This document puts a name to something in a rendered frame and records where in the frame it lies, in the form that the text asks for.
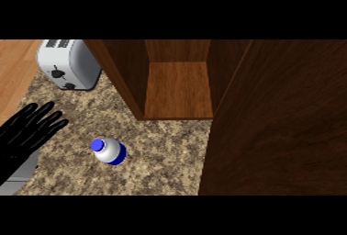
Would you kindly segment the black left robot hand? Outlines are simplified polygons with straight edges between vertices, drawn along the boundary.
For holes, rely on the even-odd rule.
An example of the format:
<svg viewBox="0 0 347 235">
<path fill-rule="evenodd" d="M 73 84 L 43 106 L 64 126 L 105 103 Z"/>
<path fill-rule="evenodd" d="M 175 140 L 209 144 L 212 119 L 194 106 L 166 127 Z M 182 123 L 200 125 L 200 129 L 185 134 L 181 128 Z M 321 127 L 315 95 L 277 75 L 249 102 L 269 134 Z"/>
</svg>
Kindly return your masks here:
<svg viewBox="0 0 347 235">
<path fill-rule="evenodd" d="M 46 116 L 54 107 L 54 101 L 43 106 L 38 103 L 29 104 L 0 126 L 0 185 L 35 151 L 70 123 L 69 119 L 60 120 L 61 111 Z"/>
</svg>

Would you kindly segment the brown wooden cabinet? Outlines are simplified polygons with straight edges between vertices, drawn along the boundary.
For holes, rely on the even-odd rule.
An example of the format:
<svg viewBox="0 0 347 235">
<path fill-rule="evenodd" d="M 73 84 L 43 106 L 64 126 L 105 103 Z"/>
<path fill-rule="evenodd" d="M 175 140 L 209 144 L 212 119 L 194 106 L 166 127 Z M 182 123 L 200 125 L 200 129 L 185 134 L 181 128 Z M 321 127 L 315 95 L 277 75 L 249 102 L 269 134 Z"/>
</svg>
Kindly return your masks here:
<svg viewBox="0 0 347 235">
<path fill-rule="evenodd" d="M 243 39 L 89 39 L 139 120 L 212 119 L 252 42 Z"/>
</svg>

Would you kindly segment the dark brown cabinet door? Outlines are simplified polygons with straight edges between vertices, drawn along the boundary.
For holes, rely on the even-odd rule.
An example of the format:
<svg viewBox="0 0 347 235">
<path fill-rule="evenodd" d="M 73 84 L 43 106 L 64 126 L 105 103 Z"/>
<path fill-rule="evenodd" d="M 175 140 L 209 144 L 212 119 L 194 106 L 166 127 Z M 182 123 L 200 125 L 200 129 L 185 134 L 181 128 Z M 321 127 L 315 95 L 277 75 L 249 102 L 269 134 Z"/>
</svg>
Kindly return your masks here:
<svg viewBox="0 0 347 235">
<path fill-rule="evenodd" d="M 212 122 L 203 195 L 347 195 L 347 40 L 256 40 Z"/>
</svg>

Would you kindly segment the white bottle with blue cap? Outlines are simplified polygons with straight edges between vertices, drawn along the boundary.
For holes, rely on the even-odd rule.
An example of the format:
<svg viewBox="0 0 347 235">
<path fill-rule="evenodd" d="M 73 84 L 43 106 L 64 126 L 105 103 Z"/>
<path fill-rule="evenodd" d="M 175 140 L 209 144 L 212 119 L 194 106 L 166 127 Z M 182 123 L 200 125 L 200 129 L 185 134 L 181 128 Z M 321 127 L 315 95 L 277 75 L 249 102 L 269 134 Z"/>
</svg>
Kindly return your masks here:
<svg viewBox="0 0 347 235">
<path fill-rule="evenodd" d="M 104 138 L 92 141 L 91 149 L 98 160 L 110 165 L 120 165 L 128 156 L 126 146 L 114 139 Z"/>
</svg>

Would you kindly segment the white toaster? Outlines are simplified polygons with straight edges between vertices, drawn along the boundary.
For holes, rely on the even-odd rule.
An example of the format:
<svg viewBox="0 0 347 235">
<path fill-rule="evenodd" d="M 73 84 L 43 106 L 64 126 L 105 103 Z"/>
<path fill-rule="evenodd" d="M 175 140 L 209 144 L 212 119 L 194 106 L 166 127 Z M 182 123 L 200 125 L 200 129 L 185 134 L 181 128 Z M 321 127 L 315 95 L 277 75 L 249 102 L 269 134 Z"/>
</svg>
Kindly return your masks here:
<svg viewBox="0 0 347 235">
<path fill-rule="evenodd" d="M 83 39 L 46 39 L 36 59 L 61 90 L 91 91 L 95 88 L 102 68 Z"/>
</svg>

